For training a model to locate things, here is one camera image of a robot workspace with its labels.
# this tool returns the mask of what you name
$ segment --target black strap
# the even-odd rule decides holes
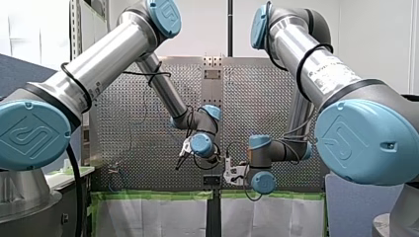
[[[204,132],[204,133],[208,133],[208,134],[211,134],[211,135],[213,135],[213,136],[216,136],[216,134],[215,134],[215,133],[213,133],[213,132],[211,132],[211,131],[201,130],[201,129],[197,129],[197,131],[199,131],[199,132]]]
[[[61,70],[71,79],[73,80],[73,82],[75,84],[77,84],[78,87],[80,87],[80,89],[83,91],[84,93],[84,99],[86,100],[87,103],[87,108],[82,112],[83,114],[90,111],[90,109],[92,108],[92,98],[90,97],[89,92],[87,91],[87,89],[83,86],[83,84],[81,84],[81,82],[79,80],[77,80],[73,74],[71,74],[67,68],[65,68],[65,66],[68,64],[68,62],[64,62],[61,64]]]
[[[296,85],[298,86],[298,90],[299,92],[308,100],[311,102],[311,100],[307,97],[307,95],[305,94],[304,90],[302,89],[302,85],[301,85],[301,72],[302,72],[302,67],[304,66],[304,63],[307,61],[307,59],[317,50],[322,49],[322,47],[328,47],[329,51],[331,53],[333,53],[333,46],[330,45],[329,43],[320,43],[318,45],[316,45],[314,48],[310,49],[309,51],[307,51],[304,55],[304,57],[301,59],[301,61],[298,64],[298,67],[296,68]]]
[[[45,102],[49,103],[50,105],[56,107],[59,109],[65,116],[68,118],[68,120],[75,126],[78,127],[81,124],[80,119],[77,115],[75,115],[72,111],[70,111],[64,104],[62,104],[60,101],[58,101],[54,96],[50,95],[48,92],[44,91],[43,89],[34,86],[32,84],[26,84],[24,88],[22,88],[39,98],[43,99]]]
[[[161,61],[159,61],[158,62],[158,64],[157,64],[157,66],[156,66],[156,68],[154,69],[154,73],[158,73],[158,71],[160,70],[160,67],[161,67]],[[152,80],[156,77],[156,75],[157,74],[154,74],[154,75],[152,75],[151,77],[150,77],[150,79],[148,80],[148,86],[149,87],[151,87],[151,82],[152,82]]]
[[[416,96],[416,95],[401,95],[401,96],[411,102],[419,102],[419,96]]]
[[[340,91],[338,91],[336,94],[334,94],[333,96],[331,96],[320,108],[319,110],[319,114],[326,109],[327,107],[329,107],[330,105],[334,104],[335,102],[339,101],[340,99],[342,99],[344,96],[348,95],[349,93],[358,90],[362,87],[366,87],[366,86],[371,86],[371,85],[385,85],[385,83],[383,83],[380,80],[377,79],[365,79],[359,82],[356,82],[354,84],[348,85],[344,88],[342,88]]]
[[[249,166],[250,169],[269,170],[272,166]]]
[[[305,9],[308,15],[308,32],[312,35],[314,31],[314,17],[313,13],[309,9]]]

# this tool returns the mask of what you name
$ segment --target blue joint cap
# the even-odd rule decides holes
[[[249,137],[249,149],[256,150],[272,142],[270,135],[251,135]]]
[[[0,168],[38,169],[58,159],[68,146],[71,127],[56,107],[37,101],[0,105]]]
[[[221,110],[217,106],[213,105],[204,105],[203,109],[209,112],[209,115],[213,117],[214,119],[221,119]]]
[[[255,192],[261,195],[269,195],[275,190],[277,182],[271,172],[260,171],[253,176],[251,185]]]
[[[250,32],[250,43],[255,49],[264,48],[266,24],[266,5],[262,5],[255,13],[252,31]]]
[[[201,157],[209,157],[212,155],[212,141],[205,133],[199,132],[191,139],[191,149],[195,154]]]
[[[324,163],[348,181],[395,186],[419,173],[418,132],[384,105],[367,100],[336,102],[319,115],[314,134]]]
[[[169,39],[181,32],[182,20],[173,0],[147,0],[153,23],[161,34]]]
[[[311,158],[311,154],[312,154],[312,145],[308,141],[307,142],[307,149],[305,150],[305,154],[304,154],[304,156],[302,156],[301,160],[308,160],[309,158]]]

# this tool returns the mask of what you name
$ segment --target perforated metal panel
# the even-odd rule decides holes
[[[172,80],[185,104],[198,108],[203,74],[201,58],[173,61],[163,59],[163,71]],[[140,72],[136,65],[128,71]],[[120,162],[124,179],[113,175],[113,189],[187,191],[202,188],[202,172],[187,160],[175,171],[185,131],[170,127],[169,114],[142,76],[123,74],[98,99],[91,123],[91,153],[100,156],[104,166],[93,179],[96,190],[106,190],[108,167]]]
[[[222,144],[225,148],[230,142],[243,142],[232,144],[229,149],[236,165],[238,161],[246,160],[250,135],[270,134],[280,138],[285,132],[294,79],[290,73],[274,67],[268,59],[225,58],[223,66]],[[298,165],[274,163],[272,171],[279,190],[308,192],[320,191],[323,187],[323,168],[314,150],[311,159]]]
[[[214,99],[221,103],[219,134],[223,153],[230,142],[241,142],[230,147],[233,162],[237,164],[247,159],[249,135],[281,137],[286,129],[293,93],[293,78],[289,73],[275,68],[268,59],[223,58],[222,66],[218,66],[222,78],[210,83],[203,81],[206,67],[200,57],[163,59],[163,70],[172,73],[172,80],[187,105],[198,108],[210,97],[211,103]],[[139,72],[135,65],[128,70]],[[91,113],[91,154],[94,159],[104,162],[92,179],[93,189],[108,189],[111,177],[108,167],[118,161],[122,162],[125,181],[113,175],[114,189],[203,189],[203,174],[208,172],[195,167],[192,159],[187,160],[180,171],[174,170],[185,131],[171,128],[168,121],[169,114],[146,85],[146,80],[140,76],[122,75],[98,99]],[[325,170],[316,150],[313,154],[310,160],[297,166],[276,163],[273,172],[278,189],[320,191]]]

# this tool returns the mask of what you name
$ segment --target wire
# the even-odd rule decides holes
[[[135,76],[157,76],[157,75],[166,75],[168,77],[172,77],[172,73],[170,72],[151,72],[151,73],[140,73],[140,72],[131,72],[131,71],[124,71],[123,74],[128,74],[128,75],[135,75]]]
[[[249,194],[247,193],[247,189],[246,189],[246,180],[247,180],[247,170],[249,169],[249,162],[247,162],[246,168],[244,168],[244,179],[243,179],[243,191],[244,194],[246,194],[247,198],[251,201],[258,201],[262,198],[263,195],[259,195],[259,197],[253,199],[249,196]]]
[[[109,191],[111,191],[112,193],[116,193],[117,191],[114,190],[112,188],[112,183],[114,182],[113,176],[114,175],[119,175],[121,178],[121,181],[123,182],[123,190],[126,189],[126,177],[124,175],[124,173],[121,171],[121,167],[120,167],[119,162],[115,163],[114,166],[111,166],[111,168],[109,168],[108,173],[111,175],[109,183],[108,183],[108,189]]]
[[[225,148],[225,157],[226,158],[229,158],[230,157],[229,149],[230,149],[230,146],[232,144],[242,144],[242,145],[245,145],[246,146],[246,143],[241,142],[241,141],[232,141],[232,142],[228,143],[227,148]]]
[[[151,87],[151,82],[153,81],[153,79],[155,78],[155,76],[157,75],[166,75],[169,78],[172,77],[172,73],[170,72],[158,72],[160,70],[162,62],[159,61],[156,68],[154,69],[154,72],[152,73],[138,73],[138,72],[131,72],[131,71],[124,71],[124,74],[129,74],[129,75],[137,75],[137,76],[151,76],[150,79],[148,79],[148,86]]]
[[[81,237],[82,227],[83,227],[83,190],[82,190],[82,180],[80,177],[80,171],[78,169],[77,159],[74,155],[74,151],[71,148],[71,145],[67,146],[68,159],[70,160],[71,167],[74,174],[74,183],[76,185],[76,204],[77,204],[77,217],[76,217],[76,237]]]
[[[216,163],[214,164],[214,165],[212,165],[211,167],[202,167],[202,166],[200,166],[200,164],[198,164],[198,161],[197,161],[197,156],[194,154],[194,163],[195,163],[195,165],[200,169],[200,170],[212,170],[212,169],[214,169],[215,167],[217,167],[218,165],[219,165],[219,161],[218,161],[218,159],[217,159],[217,161],[216,161]]]
[[[290,146],[290,145],[288,145],[287,143],[286,143],[286,141],[288,141],[288,142],[295,142],[295,141],[292,141],[292,140],[284,140],[284,139],[277,139],[277,140],[274,140],[274,141],[278,141],[278,142],[280,142],[280,143],[282,143],[285,147],[285,149],[289,149],[292,153],[293,153],[293,155],[297,158],[297,160],[296,160],[296,162],[294,162],[294,161],[290,161],[290,163],[292,163],[293,165],[298,165],[299,164],[299,162],[301,161],[300,160],[300,158],[299,158],[299,155],[298,155],[298,153]]]
[[[187,106],[187,108],[191,109],[191,111],[189,112],[187,118],[186,118],[186,126],[187,126],[187,130],[186,130],[186,138],[188,138],[189,136],[191,136],[193,130],[192,130],[192,124],[194,122],[194,108],[192,106]]]
[[[266,32],[265,32],[265,38],[266,38],[266,47],[267,47],[267,53],[269,56],[269,59],[271,60],[271,62],[278,68],[280,68],[283,71],[288,71],[287,68],[279,65],[274,57],[272,56],[272,52],[271,52],[271,47],[269,46],[269,38],[270,38],[270,33],[269,33],[269,20],[270,20],[270,10],[271,10],[271,1],[268,1],[266,3],[266,9],[265,9],[265,15],[266,15]]]
[[[293,130],[285,132],[283,134],[283,138],[289,139],[289,138],[306,138],[306,137],[308,137],[309,133],[306,133],[304,135],[292,135],[292,136],[288,136],[288,135],[293,133],[293,132],[299,131],[300,129],[303,129],[306,125],[308,125],[310,123],[310,121],[312,120],[313,117],[314,117],[314,110],[311,111],[310,116],[300,126],[294,128]]]

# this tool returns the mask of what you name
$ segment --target black cable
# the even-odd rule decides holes
[[[74,183],[76,185],[76,198],[77,198],[77,218],[76,218],[76,232],[75,237],[80,237],[82,234],[83,227],[83,190],[82,190],[82,180],[80,177],[80,171],[78,169],[77,159],[74,155],[74,151],[71,148],[71,145],[67,146],[68,159],[70,160],[71,167],[73,168],[74,174]]]
[[[329,43],[320,43],[320,44],[316,45],[314,48],[310,49],[309,51],[307,51],[305,53],[304,57],[299,62],[298,67],[296,68],[295,80],[296,80],[296,85],[298,86],[298,90],[310,102],[311,102],[311,100],[307,97],[307,95],[305,94],[304,90],[302,89],[302,85],[301,85],[301,72],[302,72],[302,67],[304,66],[304,63],[307,61],[307,59],[314,52],[316,52],[318,49],[320,49],[322,47],[328,47],[329,48],[329,51],[331,53],[333,53],[333,46],[332,45],[330,45]]]
[[[166,75],[169,78],[172,77],[172,73],[170,72],[158,72],[160,70],[162,62],[159,61],[157,64],[157,67],[154,69],[154,72],[151,73],[139,73],[139,72],[131,72],[131,71],[124,71],[123,74],[128,75],[136,75],[136,76],[151,76],[150,79],[148,79],[147,84],[149,87],[151,87],[151,82],[157,75]]]
[[[266,50],[267,50],[267,53],[268,53],[269,59],[271,60],[271,62],[272,62],[272,63],[273,63],[276,67],[280,68],[280,69],[281,69],[281,70],[283,70],[283,71],[288,71],[288,70],[287,70],[287,68],[285,68],[285,67],[283,67],[283,66],[279,65],[279,64],[275,61],[274,57],[272,56],[271,47],[269,46],[269,37],[270,37],[270,34],[269,34],[269,19],[270,19],[270,10],[271,10],[271,5],[272,5],[271,1],[268,1],[268,2],[266,3],[266,9],[265,9],[265,15],[266,15],[266,32],[265,32],[265,38],[266,38],[266,48],[267,48]]]
[[[90,97],[89,91],[87,91],[86,87],[83,86],[83,84],[81,84],[81,82],[79,80],[77,80],[73,74],[71,74],[67,68],[65,67],[68,64],[68,62],[63,62],[61,64],[61,70],[71,79],[73,80],[73,82],[75,84],[77,84],[78,87],[80,87],[80,89],[83,91],[84,93],[84,99],[86,100],[87,103],[87,108],[86,110],[83,111],[83,114],[90,111],[90,109],[92,108],[93,102],[92,102],[92,98]]]
[[[194,122],[194,108],[192,106],[187,106],[187,108],[191,109],[191,112],[186,117],[186,138],[192,134],[192,123]]]
[[[242,145],[245,145],[246,146],[246,143],[241,142],[241,141],[232,141],[232,142],[228,143],[227,148],[225,148],[225,157],[226,158],[229,158],[230,157],[229,149],[230,149],[230,146],[232,144],[242,144]]]
[[[255,198],[255,199],[253,199],[253,198],[251,198],[250,196],[249,196],[249,194],[247,193],[247,190],[246,190],[246,180],[247,180],[247,170],[249,169],[249,163],[247,163],[247,165],[246,165],[246,168],[244,169],[244,179],[243,179],[243,191],[244,191],[244,194],[246,194],[246,196],[247,196],[247,198],[249,199],[249,200],[251,200],[251,201],[258,201],[258,200],[260,200],[261,198],[262,198],[262,196],[263,195],[259,195],[259,197],[257,197],[257,198]]]
[[[210,167],[202,167],[200,164],[198,164],[197,156],[195,154],[194,154],[194,163],[200,170],[212,170],[219,165],[219,161],[217,161],[214,165]]]

